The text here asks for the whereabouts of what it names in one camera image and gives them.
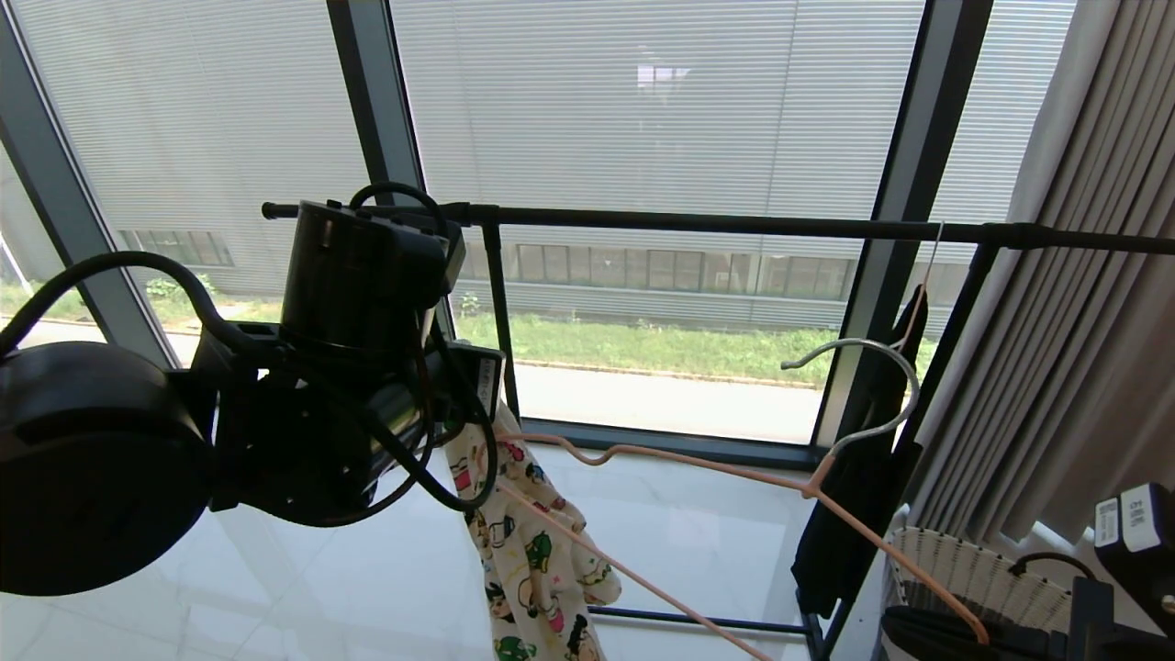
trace green grass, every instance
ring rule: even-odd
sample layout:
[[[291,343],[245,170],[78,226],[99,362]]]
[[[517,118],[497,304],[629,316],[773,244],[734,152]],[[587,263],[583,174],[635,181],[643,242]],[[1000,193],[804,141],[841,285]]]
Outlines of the green grass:
[[[494,316],[457,319],[458,333],[482,346],[497,346]],[[555,321],[535,315],[510,317],[510,339],[519,362],[562,363],[597,369],[676,372],[710,378],[750,378],[822,387],[832,352],[799,370],[783,372],[779,363],[803,357],[837,339],[834,330],[794,328],[774,332],[721,332],[653,324],[624,325]],[[934,353],[934,342],[919,349],[919,372]]]
[[[280,301],[242,301],[213,296],[229,318],[277,321]],[[11,315],[27,299],[19,285],[0,286],[0,313]],[[164,326],[193,330],[200,326],[187,298],[148,296]],[[81,296],[70,290],[46,318],[90,321]],[[497,332],[490,313],[461,315],[457,329],[475,345],[497,348]],[[673,372],[703,378],[744,378],[824,387],[832,364],[828,352],[800,370],[783,372],[779,363],[794,360],[824,343],[837,339],[833,330],[790,328],[723,332],[697,328],[676,328],[652,323],[602,323],[576,318],[552,319],[518,313],[510,317],[515,358],[526,363],[556,363],[604,370]],[[918,372],[925,376],[936,343],[924,340],[918,355]]]

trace white label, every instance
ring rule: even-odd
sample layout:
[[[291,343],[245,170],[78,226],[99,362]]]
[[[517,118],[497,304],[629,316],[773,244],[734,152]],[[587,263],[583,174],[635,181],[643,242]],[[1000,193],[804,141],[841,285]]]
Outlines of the white label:
[[[477,399],[482,400],[482,406],[485,407],[485,413],[494,417],[496,407],[494,406],[494,366],[497,362],[492,359],[483,359],[482,364],[477,367]]]
[[[1112,498],[1097,504],[1094,517],[1094,548],[1117,544],[1117,499]]]
[[[1130,553],[1159,546],[1150,485],[1122,492],[1122,540]]]

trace hanger hook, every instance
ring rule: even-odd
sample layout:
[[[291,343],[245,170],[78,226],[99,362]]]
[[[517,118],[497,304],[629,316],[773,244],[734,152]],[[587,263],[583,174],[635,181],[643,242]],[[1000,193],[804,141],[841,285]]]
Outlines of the hanger hook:
[[[884,353],[885,356],[897,362],[898,366],[901,367],[901,371],[906,373],[906,380],[909,383],[909,402],[906,404],[906,409],[901,410],[901,413],[899,413],[897,418],[886,423],[885,425],[870,427],[868,430],[861,430],[860,432],[853,432],[852,434],[846,436],[844,439],[840,439],[839,441],[832,444],[832,448],[828,450],[828,454],[832,456],[835,456],[838,452],[845,450],[845,447],[852,443],[859,441],[861,439],[868,439],[871,437],[877,437],[878,434],[893,432],[894,430],[897,430],[898,425],[905,423],[907,419],[909,419],[911,414],[914,413],[914,407],[918,406],[918,397],[921,392],[918,384],[918,373],[914,372],[914,367],[909,365],[909,362],[906,360],[906,357],[898,353],[889,345],[885,345],[875,340],[866,340],[865,338],[844,338],[841,340],[833,340],[832,343],[820,345],[819,348],[812,350],[811,352],[808,352],[807,356],[805,356],[799,360],[785,360],[779,365],[779,369],[797,370],[799,367],[804,367],[808,363],[812,363],[812,359],[830,350],[850,348],[850,346],[858,346],[868,350],[874,350]]]

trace cartoon print shirt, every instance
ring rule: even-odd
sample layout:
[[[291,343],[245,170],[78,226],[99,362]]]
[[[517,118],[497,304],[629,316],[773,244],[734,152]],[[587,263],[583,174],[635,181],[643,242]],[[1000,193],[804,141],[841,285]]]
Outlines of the cartoon print shirt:
[[[519,431],[502,404],[494,429],[499,436]],[[445,446],[445,456],[461,497],[479,492],[486,467],[482,431],[468,425]],[[590,539],[583,514],[559,495],[525,445],[498,443],[498,480],[509,480],[536,507]],[[604,661],[588,605],[619,599],[611,565],[502,493],[466,514],[465,525],[482,558],[498,661]]]

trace wicker basket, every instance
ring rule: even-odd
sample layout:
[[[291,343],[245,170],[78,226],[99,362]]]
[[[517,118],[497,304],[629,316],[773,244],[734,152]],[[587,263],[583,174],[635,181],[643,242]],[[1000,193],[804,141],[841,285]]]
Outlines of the wicker basket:
[[[925,528],[899,528],[889,535],[889,544],[942,584],[980,620],[993,625],[1020,625],[1062,633],[1068,630],[1073,601],[1070,591],[1028,572],[1027,564],[1030,561],[1061,560],[1093,578],[1088,567],[1061,554],[1038,553],[1013,560]],[[902,605],[935,613],[952,613],[941,599],[892,558],[887,562],[882,611]],[[884,634],[881,643],[891,661],[912,659],[895,649]]]

